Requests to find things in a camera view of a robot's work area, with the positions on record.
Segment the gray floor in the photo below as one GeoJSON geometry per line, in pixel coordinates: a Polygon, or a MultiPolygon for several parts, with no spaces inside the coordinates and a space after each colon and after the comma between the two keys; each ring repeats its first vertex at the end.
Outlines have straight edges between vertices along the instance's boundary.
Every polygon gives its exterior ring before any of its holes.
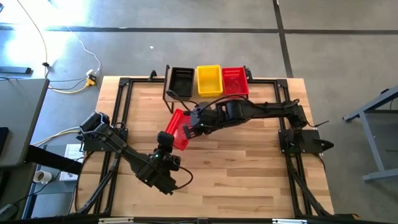
{"type": "MultiPolygon", "coordinates": [[[[45,0],[21,2],[43,26],[277,27],[271,0],[52,1],[59,9],[45,0]]],[[[0,13],[0,22],[29,24],[14,1],[3,4],[6,7],[0,13]]],[[[398,29],[397,1],[279,0],[279,4],[286,29],[398,29]]],[[[220,64],[247,65],[256,77],[286,77],[278,34],[76,34],[102,61],[102,75],[148,75],[153,69],[162,73],[166,64],[220,64]]],[[[44,32],[44,36],[53,65],[51,80],[79,78],[98,66],[71,33],[44,32]]],[[[335,212],[397,223],[398,178],[363,183],[361,175],[376,171],[376,165],[360,121],[345,124],[341,117],[398,84],[398,36],[289,34],[286,39],[294,77],[305,79],[315,123],[331,121],[319,129],[323,138],[335,143],[324,156],[335,212]]],[[[34,69],[32,77],[43,77],[40,64],[44,50],[35,30],[0,31],[0,49],[0,64],[30,66],[34,69]]],[[[49,90],[32,142],[78,126],[94,110],[97,97],[95,87],[77,95],[49,90]]],[[[392,107],[398,108],[398,101],[392,107]]],[[[50,144],[76,142],[69,135],[50,144]]],[[[38,198],[34,216],[67,211],[69,195],[55,200],[50,197],[38,198]]]]}

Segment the black basket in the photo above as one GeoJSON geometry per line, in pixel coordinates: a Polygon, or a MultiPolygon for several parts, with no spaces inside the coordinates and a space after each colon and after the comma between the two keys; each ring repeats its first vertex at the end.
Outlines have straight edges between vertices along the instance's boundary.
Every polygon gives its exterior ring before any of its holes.
{"type": "Polygon", "coordinates": [[[194,75],[193,68],[172,68],[169,90],[174,91],[181,98],[191,98],[194,75]]]}

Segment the wooden tabletop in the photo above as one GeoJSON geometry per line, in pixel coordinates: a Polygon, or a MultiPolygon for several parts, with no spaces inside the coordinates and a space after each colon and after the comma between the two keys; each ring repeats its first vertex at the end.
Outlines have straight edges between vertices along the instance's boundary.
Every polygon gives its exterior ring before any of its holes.
{"type": "MultiPolygon", "coordinates": [[[[104,77],[96,111],[109,116],[113,114],[119,79],[104,77]]],[[[312,123],[304,80],[290,78],[287,81],[291,99],[300,98],[307,119],[312,123]]],[[[153,151],[157,146],[157,133],[165,130],[172,116],[162,101],[162,90],[162,83],[136,83],[133,86],[127,119],[128,144],[139,152],[153,151]]],[[[255,103],[275,102],[271,85],[249,84],[249,92],[250,100],[255,103]]],[[[122,160],[112,216],[293,217],[285,158],[280,153],[277,140],[278,129],[277,118],[253,119],[237,127],[191,139],[185,151],[174,149],[174,154],[182,158],[181,165],[192,171],[194,179],[172,196],[137,180],[129,164],[122,160]]],[[[96,152],[84,166],[78,186],[80,207],[98,185],[103,157],[103,152],[96,152]]],[[[303,164],[309,189],[323,207],[333,213],[321,161],[314,155],[304,154],[303,164]]],[[[190,178],[183,170],[172,172],[172,177],[177,185],[184,184],[190,178]]],[[[102,208],[106,203],[108,187],[104,192],[102,208]]],[[[304,211],[301,191],[298,191],[298,196],[304,211]]]]}

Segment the red basket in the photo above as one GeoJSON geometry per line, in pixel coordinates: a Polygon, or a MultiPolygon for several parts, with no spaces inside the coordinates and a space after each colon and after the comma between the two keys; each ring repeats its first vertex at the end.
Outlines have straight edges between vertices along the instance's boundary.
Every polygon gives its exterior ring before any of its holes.
{"type": "Polygon", "coordinates": [[[181,151],[184,151],[189,143],[183,126],[190,124],[190,122],[190,117],[188,115],[184,115],[182,110],[176,109],[166,128],[166,133],[174,135],[173,146],[181,151]]]}
{"type": "Polygon", "coordinates": [[[223,74],[223,87],[225,95],[247,95],[249,93],[246,72],[244,71],[243,67],[223,68],[221,72],[223,74]]]}

